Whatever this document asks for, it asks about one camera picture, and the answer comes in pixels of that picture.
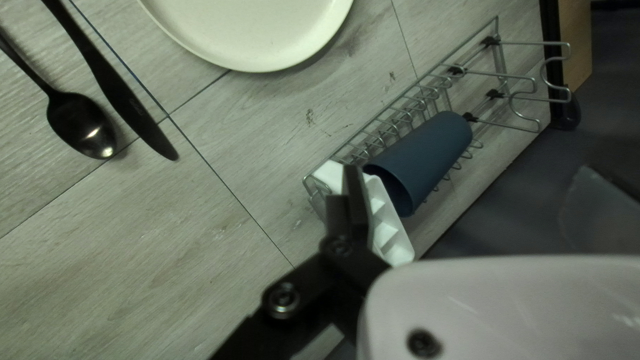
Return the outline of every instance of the black clip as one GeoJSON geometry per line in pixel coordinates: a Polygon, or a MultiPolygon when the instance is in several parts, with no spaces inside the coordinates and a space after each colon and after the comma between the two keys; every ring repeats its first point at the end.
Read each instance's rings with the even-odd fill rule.
{"type": "Polygon", "coordinates": [[[478,122],[478,118],[473,116],[473,114],[466,112],[464,114],[462,114],[462,117],[465,118],[466,121],[469,122],[478,122]]]}
{"type": "Polygon", "coordinates": [[[485,49],[490,46],[500,45],[500,37],[486,37],[480,41],[480,44],[484,45],[485,49]]]}
{"type": "Polygon", "coordinates": [[[496,89],[489,90],[485,95],[490,97],[491,100],[493,100],[493,99],[503,99],[504,98],[504,92],[499,92],[496,89]]]}
{"type": "Polygon", "coordinates": [[[461,67],[458,67],[458,66],[452,66],[447,69],[447,72],[450,72],[452,75],[460,75],[460,74],[464,74],[465,71],[467,71],[466,67],[463,67],[463,69],[464,70],[462,70],[461,67]]]}

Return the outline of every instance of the knife handle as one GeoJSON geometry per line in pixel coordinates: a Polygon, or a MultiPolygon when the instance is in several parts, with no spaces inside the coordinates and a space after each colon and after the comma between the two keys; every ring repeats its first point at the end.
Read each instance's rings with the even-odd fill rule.
{"type": "Polygon", "coordinates": [[[89,65],[104,95],[109,97],[108,93],[112,94],[116,92],[120,93],[120,96],[135,97],[127,83],[122,80],[118,72],[104,58],[84,31],[76,24],[62,2],[60,2],[60,0],[42,0],[42,2],[48,7],[49,11],[55,16],[69,34],[71,40],[76,44],[78,50],[80,50],[80,53],[89,65]]]}

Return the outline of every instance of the spoon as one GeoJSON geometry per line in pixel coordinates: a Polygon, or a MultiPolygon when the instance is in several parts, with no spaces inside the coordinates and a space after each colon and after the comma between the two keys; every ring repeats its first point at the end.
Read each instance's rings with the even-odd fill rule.
{"type": "Polygon", "coordinates": [[[49,96],[47,120],[69,146],[94,159],[108,159],[116,150],[113,124],[87,96],[60,92],[44,81],[20,57],[0,32],[0,49],[49,96]]]}

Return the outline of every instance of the white plastic holder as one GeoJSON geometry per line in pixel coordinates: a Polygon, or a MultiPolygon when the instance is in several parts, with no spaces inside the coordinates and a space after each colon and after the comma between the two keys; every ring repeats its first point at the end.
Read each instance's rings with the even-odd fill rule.
{"type": "MultiPolygon", "coordinates": [[[[326,184],[332,194],[340,195],[343,168],[342,164],[328,160],[313,176],[326,184]]],[[[371,250],[391,266],[411,263],[415,257],[413,245],[382,180],[378,176],[364,174],[364,185],[369,194],[371,225],[374,229],[371,250]]]]}

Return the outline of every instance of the metal wire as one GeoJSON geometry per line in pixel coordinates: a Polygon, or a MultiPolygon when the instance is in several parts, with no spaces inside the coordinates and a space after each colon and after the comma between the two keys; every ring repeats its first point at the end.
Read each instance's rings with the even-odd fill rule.
{"type": "MultiPolygon", "coordinates": [[[[452,111],[453,107],[451,104],[449,90],[453,88],[460,79],[468,75],[489,76],[499,79],[500,85],[495,88],[495,90],[500,94],[504,94],[502,98],[507,100],[511,112],[521,119],[532,122],[534,124],[534,128],[503,124],[488,120],[484,116],[489,110],[484,110],[484,112],[476,114],[476,112],[481,111],[483,108],[490,108],[491,106],[494,106],[496,102],[492,102],[493,97],[483,96],[476,106],[469,107],[471,110],[464,109],[463,111],[460,111],[460,113],[468,111],[473,116],[477,117],[477,121],[481,123],[539,133],[542,130],[541,120],[528,117],[527,115],[520,113],[514,105],[514,100],[562,103],[570,102],[572,94],[569,89],[564,86],[553,85],[548,81],[545,74],[546,64],[551,61],[564,61],[569,58],[570,54],[571,47],[566,42],[502,41],[499,35],[499,19],[498,17],[494,17],[471,34],[464,42],[455,47],[449,54],[447,54],[447,56],[444,57],[442,61],[437,63],[416,82],[405,89],[393,101],[373,116],[370,121],[366,122],[358,131],[356,131],[354,135],[349,137],[342,145],[340,145],[311,172],[309,172],[303,179],[303,184],[309,194],[309,202],[318,215],[323,217],[324,197],[331,194],[331,190],[326,184],[315,178],[313,174],[327,160],[338,161],[342,164],[357,165],[364,164],[366,161],[371,160],[377,154],[392,146],[393,143],[402,139],[402,137],[406,136],[407,133],[413,131],[415,126],[428,121],[432,116],[431,110],[435,111],[435,113],[440,112],[442,109],[452,111]],[[481,34],[487,33],[496,41],[491,42],[489,45],[486,42],[478,42],[477,38],[481,36],[481,34]],[[515,75],[507,72],[503,49],[504,45],[565,47],[566,51],[564,52],[564,56],[556,56],[546,59],[541,64],[539,70],[540,79],[547,87],[562,92],[562,99],[546,99],[526,95],[536,94],[538,92],[538,80],[531,76],[515,75]],[[463,57],[466,57],[463,59],[454,59],[454,55],[465,47],[470,47],[470,50],[466,52],[467,55],[463,55],[463,57]],[[471,64],[479,55],[488,52],[493,54],[495,72],[474,70],[467,67],[467,65],[471,64]],[[530,84],[529,89],[522,90],[520,88],[519,90],[513,90],[509,86],[509,79],[518,80],[516,85],[523,82],[530,84]]],[[[460,157],[471,160],[473,158],[473,154],[469,149],[482,149],[483,147],[484,143],[482,141],[477,138],[473,138],[467,150],[465,150],[460,157]]],[[[452,169],[461,170],[462,164],[459,161],[456,161],[452,169]]],[[[446,173],[443,180],[451,180],[450,173],[446,173]]],[[[433,189],[434,192],[439,190],[440,188],[438,186],[433,189]]]]}

